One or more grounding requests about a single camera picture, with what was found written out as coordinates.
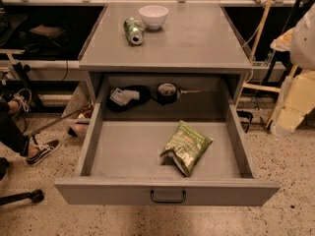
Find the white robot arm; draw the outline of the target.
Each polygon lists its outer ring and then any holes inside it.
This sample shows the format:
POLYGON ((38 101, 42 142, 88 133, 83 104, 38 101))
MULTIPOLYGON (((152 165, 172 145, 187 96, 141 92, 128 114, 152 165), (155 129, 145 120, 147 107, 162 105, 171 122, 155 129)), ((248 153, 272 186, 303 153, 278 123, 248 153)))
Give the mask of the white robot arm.
POLYGON ((274 39, 270 47, 288 51, 290 62, 301 69, 315 70, 315 4, 294 28, 274 39))

